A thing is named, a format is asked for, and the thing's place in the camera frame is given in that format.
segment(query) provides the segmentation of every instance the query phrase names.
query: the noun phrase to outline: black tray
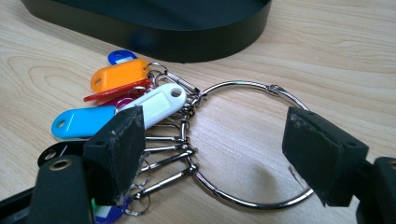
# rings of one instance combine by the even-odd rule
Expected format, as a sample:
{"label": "black tray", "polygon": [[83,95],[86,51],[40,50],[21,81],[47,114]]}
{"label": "black tray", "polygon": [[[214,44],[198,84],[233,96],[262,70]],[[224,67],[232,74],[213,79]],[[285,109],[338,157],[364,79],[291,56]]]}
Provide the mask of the black tray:
{"label": "black tray", "polygon": [[262,33],[271,0],[21,0],[38,18],[149,57],[197,63]]}

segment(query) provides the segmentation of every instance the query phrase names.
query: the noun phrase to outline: orange key tag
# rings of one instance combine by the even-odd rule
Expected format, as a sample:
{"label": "orange key tag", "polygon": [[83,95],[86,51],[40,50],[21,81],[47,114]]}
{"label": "orange key tag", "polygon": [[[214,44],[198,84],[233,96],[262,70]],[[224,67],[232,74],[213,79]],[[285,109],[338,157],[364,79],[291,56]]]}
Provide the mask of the orange key tag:
{"label": "orange key tag", "polygon": [[94,91],[108,91],[147,77],[149,63],[144,59],[134,59],[105,67],[97,71],[91,78]]}

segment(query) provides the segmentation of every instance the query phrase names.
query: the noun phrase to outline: wood grain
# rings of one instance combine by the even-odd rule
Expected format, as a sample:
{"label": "wood grain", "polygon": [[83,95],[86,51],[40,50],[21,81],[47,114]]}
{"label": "wood grain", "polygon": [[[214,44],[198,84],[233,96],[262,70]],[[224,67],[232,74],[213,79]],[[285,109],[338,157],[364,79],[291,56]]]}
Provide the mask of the wood grain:
{"label": "wood grain", "polygon": [[[59,141],[51,123],[66,109],[92,106],[82,98],[92,94],[92,74],[115,49],[32,16],[20,1],[2,1],[0,200],[35,184],[38,156]],[[262,36],[247,49],[209,63],[160,63],[201,89],[234,79],[277,84],[367,144],[369,161],[396,157],[394,0],[274,0]],[[211,95],[189,132],[202,172],[251,201],[298,192],[280,150],[286,110],[253,90]],[[183,168],[172,164],[150,183]],[[314,196],[281,211],[251,211],[218,201],[188,177],[153,194],[144,216],[119,223],[356,223],[357,204],[323,207]]]}

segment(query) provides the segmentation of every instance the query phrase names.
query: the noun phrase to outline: light wood surface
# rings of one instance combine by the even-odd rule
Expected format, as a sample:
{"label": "light wood surface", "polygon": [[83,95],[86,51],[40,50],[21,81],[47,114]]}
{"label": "light wood surface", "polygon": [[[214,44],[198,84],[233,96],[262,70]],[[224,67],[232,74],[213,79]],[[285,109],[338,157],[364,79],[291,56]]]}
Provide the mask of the light wood surface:
{"label": "light wood surface", "polygon": [[[115,49],[32,16],[18,0],[1,2],[0,200],[35,184],[38,156],[59,141],[51,123],[67,109],[92,106],[82,98]],[[201,89],[234,79],[277,84],[367,144],[369,161],[396,157],[394,0],[274,0],[262,36],[247,49],[209,63],[160,63]],[[284,102],[257,91],[216,92],[192,118],[195,161],[241,198],[288,198],[301,187],[281,153],[286,113]],[[150,184],[183,168],[161,169]],[[357,204],[323,207],[313,196],[285,210],[251,211],[216,200],[188,177],[153,194],[144,216],[119,223],[356,223]]]}

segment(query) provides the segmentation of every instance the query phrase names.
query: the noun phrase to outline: wooden table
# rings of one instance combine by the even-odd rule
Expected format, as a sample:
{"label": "wooden table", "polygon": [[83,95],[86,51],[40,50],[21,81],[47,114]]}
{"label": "wooden table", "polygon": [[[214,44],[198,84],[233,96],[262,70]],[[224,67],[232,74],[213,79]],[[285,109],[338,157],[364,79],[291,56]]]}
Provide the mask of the wooden table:
{"label": "wooden table", "polygon": [[[35,18],[18,0],[2,1],[0,200],[35,184],[37,157],[60,141],[51,123],[67,109],[92,106],[82,98],[115,49]],[[159,63],[201,89],[234,79],[277,84],[367,144],[368,161],[396,157],[394,0],[274,0],[262,36],[247,49],[209,63]],[[241,198],[286,199],[301,190],[281,153],[286,113],[287,104],[258,91],[213,94],[191,119],[194,160],[220,189]],[[161,169],[149,184],[183,167]],[[144,216],[119,223],[356,223],[356,199],[348,208],[323,207],[313,196],[285,210],[251,211],[197,184],[183,179],[153,194]]]}

